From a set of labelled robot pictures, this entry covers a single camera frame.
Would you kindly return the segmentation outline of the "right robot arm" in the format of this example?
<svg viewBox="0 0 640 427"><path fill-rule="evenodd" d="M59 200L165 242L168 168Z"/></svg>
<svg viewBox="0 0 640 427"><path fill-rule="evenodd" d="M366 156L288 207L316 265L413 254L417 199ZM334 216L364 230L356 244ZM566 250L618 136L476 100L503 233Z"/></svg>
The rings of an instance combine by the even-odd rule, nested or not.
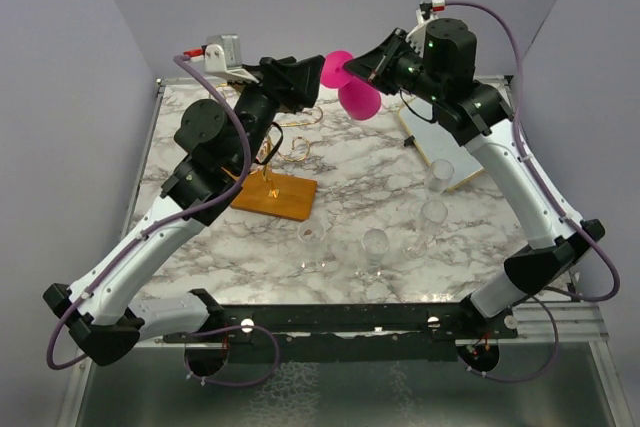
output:
<svg viewBox="0 0 640 427"><path fill-rule="evenodd" d="M474 77L476 49L476 35L464 22L441 18L425 25L423 48L397 29L344 69L383 94L407 92L430 103L435 123L480 163L519 220L526 246L463 301L461 330L481 338L494 328L495 316L575 266L605 230L562 199L537 159L518 146L511 106Z"/></svg>

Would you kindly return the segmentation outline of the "pink plastic wine glass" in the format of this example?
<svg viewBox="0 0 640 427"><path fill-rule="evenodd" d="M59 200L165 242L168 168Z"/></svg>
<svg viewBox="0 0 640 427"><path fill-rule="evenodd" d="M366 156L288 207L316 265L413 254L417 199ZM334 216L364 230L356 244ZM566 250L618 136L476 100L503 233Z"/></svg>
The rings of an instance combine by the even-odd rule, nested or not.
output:
<svg viewBox="0 0 640 427"><path fill-rule="evenodd" d="M337 91L340 105L353 120L365 121L379 112L381 96L375 88L344 69L352 59L353 56L347 51L329 53L325 57L320 83L325 88Z"/></svg>

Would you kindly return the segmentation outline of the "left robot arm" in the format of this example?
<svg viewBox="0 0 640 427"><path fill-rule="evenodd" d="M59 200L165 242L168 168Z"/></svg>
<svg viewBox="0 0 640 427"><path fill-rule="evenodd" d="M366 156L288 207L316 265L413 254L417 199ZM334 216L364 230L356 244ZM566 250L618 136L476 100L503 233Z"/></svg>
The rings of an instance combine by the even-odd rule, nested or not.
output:
<svg viewBox="0 0 640 427"><path fill-rule="evenodd" d="M139 302L141 287L184 244L210 226L240 194L279 112L298 113L316 103L325 58L262 58L242 66L249 80L230 105L192 65L203 50L184 52L174 62L209 95L184 113L175 142L186 155L161 187L143 219L96 266L70 285L54 283L43 299L58 322L46 349L52 370L73 366L54 359L66 330L99 366L111 365L148 338L192 334L206 342L220 332L215 300L203 289L160 303Z"/></svg>

